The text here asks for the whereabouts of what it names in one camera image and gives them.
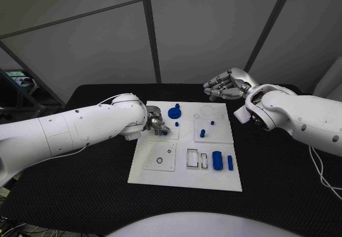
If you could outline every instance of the white board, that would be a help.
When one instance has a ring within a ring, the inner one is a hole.
[[[177,103],[181,106],[183,116],[172,119],[168,116],[168,111]],[[172,134],[158,136],[154,131],[142,132],[129,183],[243,192],[227,105],[165,101],[148,101],[148,105],[161,108],[164,121],[172,130]],[[207,127],[207,138],[210,139],[207,142],[196,141],[196,137],[201,132],[197,131],[197,127],[201,128],[201,125]],[[168,153],[172,144],[175,144],[175,161],[170,157],[174,150]],[[188,149],[198,150],[200,167],[196,169],[187,167]],[[223,152],[224,169],[220,171],[214,170],[214,151]],[[208,168],[203,168],[203,154],[207,154]],[[234,171],[229,170],[229,156],[233,156]]]

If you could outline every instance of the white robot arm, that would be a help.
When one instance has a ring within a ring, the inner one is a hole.
[[[342,102],[297,95],[279,85],[260,85],[239,68],[219,75],[204,87],[211,100],[246,98],[234,112],[242,123],[255,120],[268,131],[281,127],[298,141],[342,156]]]
[[[110,105],[99,104],[0,125],[0,187],[18,172],[48,158],[119,134],[135,140],[151,127],[157,135],[171,132],[161,109],[145,106],[133,94],[116,97]]]

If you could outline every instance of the blue object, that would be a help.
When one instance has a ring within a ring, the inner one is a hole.
[[[216,170],[224,169],[223,153],[219,151],[213,152],[213,167]]]
[[[168,115],[172,119],[178,119],[183,115],[181,109],[180,109],[180,104],[177,104],[175,108],[170,109]]]
[[[206,137],[206,130],[203,129],[201,130],[201,135],[200,135],[203,138]]]
[[[233,158],[229,156],[229,170],[234,170],[233,168]]]

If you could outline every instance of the black mat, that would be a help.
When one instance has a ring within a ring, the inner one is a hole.
[[[86,85],[66,109],[92,106],[125,92],[144,100],[210,102],[203,85]],[[219,102],[229,108],[243,193],[129,184],[136,141],[119,136],[30,168],[0,214],[45,228],[109,234],[154,215],[204,211],[247,217],[304,236],[341,237],[342,201],[320,182],[308,146],[282,129],[266,132],[252,122],[240,124],[233,112],[243,99]],[[320,154],[327,178],[338,185],[342,158]]]

